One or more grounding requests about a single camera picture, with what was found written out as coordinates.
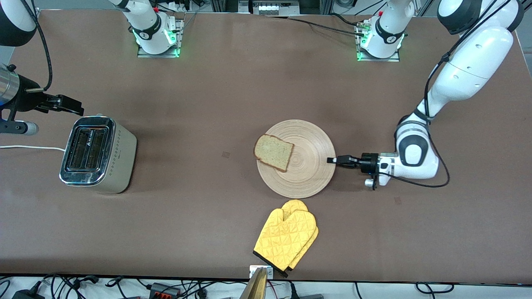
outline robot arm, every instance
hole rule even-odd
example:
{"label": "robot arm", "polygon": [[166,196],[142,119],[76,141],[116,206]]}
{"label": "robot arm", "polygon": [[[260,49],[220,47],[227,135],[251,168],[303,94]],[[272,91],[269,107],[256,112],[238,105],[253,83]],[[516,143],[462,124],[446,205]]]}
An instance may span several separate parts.
{"label": "robot arm", "polygon": [[149,0],[109,0],[131,24],[139,46],[148,54],[161,54],[177,41],[176,18],[156,13]]}
{"label": "robot arm", "polygon": [[[29,0],[2,0],[0,2],[0,45],[22,46],[29,42],[37,29],[35,8]],[[64,95],[45,94],[36,82],[15,72],[15,65],[0,63],[0,133],[34,135],[38,126],[33,122],[15,120],[17,112],[37,110],[66,111],[83,115],[81,103]],[[51,84],[51,75],[47,87]],[[9,110],[7,119],[2,111]]]}
{"label": "robot arm", "polygon": [[388,58],[399,48],[406,25],[414,16],[412,0],[390,0],[381,16],[374,15],[360,47],[374,57]]}
{"label": "robot arm", "polygon": [[[451,6],[450,3],[454,2],[456,0],[442,0],[440,7]],[[522,19],[522,6],[518,1],[494,0],[490,6],[491,2],[492,0],[484,0],[482,6],[478,7],[479,10],[473,12],[477,16],[476,20],[481,17],[478,22],[474,22],[478,27],[470,31],[469,36],[456,48],[429,90],[427,101],[421,101],[414,112],[399,121],[395,131],[395,152],[364,153],[361,158],[339,156],[328,162],[350,168],[360,167],[362,172],[371,175],[365,184],[373,189],[377,183],[386,185],[391,176],[408,179],[434,177],[438,171],[439,158],[430,139],[430,121],[448,102],[469,99],[484,87],[513,44],[513,36],[508,29],[515,29]],[[502,9],[489,17],[502,5]],[[484,21],[481,14],[487,15],[489,19]],[[467,14],[461,15],[468,20]],[[450,32],[462,28],[462,31],[456,33],[467,34],[466,30],[472,25],[473,23],[468,27],[446,27]],[[425,102],[428,103],[429,115],[425,115]]]}

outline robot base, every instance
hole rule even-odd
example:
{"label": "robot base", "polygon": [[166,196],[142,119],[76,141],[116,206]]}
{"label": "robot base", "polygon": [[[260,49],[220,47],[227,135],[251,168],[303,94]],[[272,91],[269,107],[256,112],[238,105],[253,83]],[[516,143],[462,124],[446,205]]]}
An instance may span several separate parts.
{"label": "robot base", "polygon": [[164,51],[161,54],[148,54],[146,51],[144,51],[140,46],[138,47],[137,51],[137,57],[138,58],[178,58],[181,53],[181,41],[183,40],[183,28],[185,23],[183,22],[183,19],[175,19],[173,16],[170,17],[171,24],[174,24],[175,20],[175,27],[171,29],[175,30],[176,33],[168,33],[168,39],[172,42],[175,40],[175,44],[173,44],[168,50]]}
{"label": "robot base", "polygon": [[363,22],[360,22],[359,25],[354,26],[355,32],[363,33],[365,34],[364,37],[355,36],[356,40],[356,60],[357,61],[384,61],[384,62],[399,62],[399,51],[395,51],[395,53],[388,57],[388,58],[377,58],[375,56],[372,56],[368,53],[364,48],[362,48],[360,45],[365,43],[369,34],[368,32],[371,31],[371,24],[369,23],[370,20],[364,20]]}

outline bread slice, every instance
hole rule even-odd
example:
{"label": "bread slice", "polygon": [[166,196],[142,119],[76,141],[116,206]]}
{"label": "bread slice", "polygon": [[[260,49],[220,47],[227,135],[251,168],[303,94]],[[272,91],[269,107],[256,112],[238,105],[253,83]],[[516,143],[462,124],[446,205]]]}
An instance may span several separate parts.
{"label": "bread slice", "polygon": [[255,158],[280,172],[286,172],[294,145],[279,137],[264,134],[255,143]]}

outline bread crust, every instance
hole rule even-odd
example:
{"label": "bread crust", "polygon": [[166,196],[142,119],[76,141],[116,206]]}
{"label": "bread crust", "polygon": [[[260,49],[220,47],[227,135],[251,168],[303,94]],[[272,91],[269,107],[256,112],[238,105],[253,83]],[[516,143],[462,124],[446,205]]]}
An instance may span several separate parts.
{"label": "bread crust", "polygon": [[290,158],[292,157],[292,154],[294,153],[294,144],[293,143],[290,143],[290,142],[286,142],[284,140],[282,140],[281,138],[277,137],[277,136],[274,136],[274,135],[269,135],[269,134],[262,134],[258,139],[257,141],[255,141],[255,145],[253,146],[253,155],[255,156],[255,159],[259,160],[262,164],[265,164],[265,165],[268,165],[269,167],[272,167],[272,168],[275,168],[277,169],[278,171],[282,172],[282,173],[285,173],[287,170],[288,170],[288,165],[286,165],[286,169],[287,170],[284,170],[284,169],[281,169],[281,168],[278,168],[278,167],[275,167],[271,164],[268,164],[264,161],[262,161],[259,157],[257,157],[257,154],[255,154],[255,149],[257,148],[257,143],[259,142],[259,139],[261,139],[262,136],[270,136],[270,137],[273,137],[273,138],[277,138],[278,140],[284,142],[284,143],[288,143],[288,144],[291,144],[292,147],[290,149],[290,156],[288,156],[288,163],[290,164]]}

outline silver cylinder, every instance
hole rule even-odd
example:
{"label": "silver cylinder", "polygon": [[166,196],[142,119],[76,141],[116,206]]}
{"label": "silver cylinder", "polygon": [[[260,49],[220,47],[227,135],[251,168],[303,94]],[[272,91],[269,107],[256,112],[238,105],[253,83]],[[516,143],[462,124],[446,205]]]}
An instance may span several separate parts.
{"label": "silver cylinder", "polygon": [[10,72],[5,64],[0,63],[0,106],[11,101],[19,91],[19,87],[19,75]]}

